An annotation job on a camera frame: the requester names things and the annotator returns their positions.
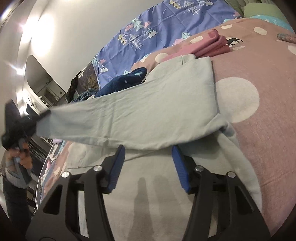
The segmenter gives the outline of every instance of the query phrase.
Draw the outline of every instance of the turquoise fabric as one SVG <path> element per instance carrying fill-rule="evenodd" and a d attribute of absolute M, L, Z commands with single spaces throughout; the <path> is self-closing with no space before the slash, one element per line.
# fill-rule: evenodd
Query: turquoise fabric
<path fill-rule="evenodd" d="M 273 23 L 277 26 L 285 28 L 285 29 L 291 31 L 292 33 L 294 33 L 292 27 L 288 23 L 284 22 L 283 20 L 281 20 L 279 18 L 275 18 L 275 17 L 267 16 L 267 15 L 256 15 L 256 16 L 252 16 L 250 18 L 259 18 L 259 19 L 265 20 L 266 22 Z"/>

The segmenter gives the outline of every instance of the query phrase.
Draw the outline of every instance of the black animal figure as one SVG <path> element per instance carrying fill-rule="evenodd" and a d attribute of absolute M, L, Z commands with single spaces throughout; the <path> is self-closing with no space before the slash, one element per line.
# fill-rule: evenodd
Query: black animal figure
<path fill-rule="evenodd" d="M 233 45 L 235 45 L 234 44 L 234 42 L 240 42 L 240 41 L 242 41 L 241 39 L 237 39 L 237 38 L 231 38 L 231 39 L 228 39 L 227 40 L 227 45 L 230 47 L 230 46 L 233 46 Z"/>
<path fill-rule="evenodd" d="M 78 75 L 81 73 L 81 71 L 78 72 L 76 77 L 71 80 L 70 88 L 67 91 L 66 98 L 68 103 L 70 103 L 74 99 L 75 90 L 78 86 Z"/>

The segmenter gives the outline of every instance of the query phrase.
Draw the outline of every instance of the silver screw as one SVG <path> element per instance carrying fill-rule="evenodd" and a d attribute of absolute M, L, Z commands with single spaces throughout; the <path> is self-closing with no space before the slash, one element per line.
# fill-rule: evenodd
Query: silver screw
<path fill-rule="evenodd" d="M 94 166 L 94 171 L 95 172 L 99 172 L 99 171 L 101 171 L 103 168 L 102 168 L 102 166 L 100 166 L 100 165 L 97 165 L 97 166 Z"/>
<path fill-rule="evenodd" d="M 63 178 L 69 177 L 70 176 L 70 172 L 63 172 L 61 176 Z"/>
<path fill-rule="evenodd" d="M 204 170 L 204 167 L 203 167 L 203 166 L 196 166 L 196 167 L 195 167 L 195 170 L 196 170 L 197 172 L 202 172 L 202 171 Z"/>
<path fill-rule="evenodd" d="M 236 174 L 234 172 L 228 172 L 227 175 L 230 177 L 230 178 L 234 178 L 236 176 Z"/>

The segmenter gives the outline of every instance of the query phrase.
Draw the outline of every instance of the pink folded clothing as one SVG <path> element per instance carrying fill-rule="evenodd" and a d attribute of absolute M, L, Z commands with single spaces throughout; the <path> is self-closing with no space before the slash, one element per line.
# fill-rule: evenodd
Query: pink folded clothing
<path fill-rule="evenodd" d="M 230 48 L 226 44 L 227 40 L 225 36 L 219 35 L 218 31 L 213 29 L 202 40 L 183 46 L 177 53 L 166 56 L 161 62 L 187 54 L 194 54 L 198 58 L 206 56 L 213 57 L 218 54 L 228 53 L 230 52 Z"/>

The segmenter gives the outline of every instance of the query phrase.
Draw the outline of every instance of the green pillow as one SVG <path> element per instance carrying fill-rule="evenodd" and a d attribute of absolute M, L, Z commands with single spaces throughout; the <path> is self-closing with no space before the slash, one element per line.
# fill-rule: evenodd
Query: green pillow
<path fill-rule="evenodd" d="M 289 23 L 288 20 L 283 15 L 283 13 L 280 11 L 280 9 L 273 4 L 260 3 L 260 2 L 247 4 L 244 8 L 244 17 L 249 18 L 256 15 L 272 16 L 275 18 L 279 18 L 280 20 L 283 20 L 286 23 Z"/>

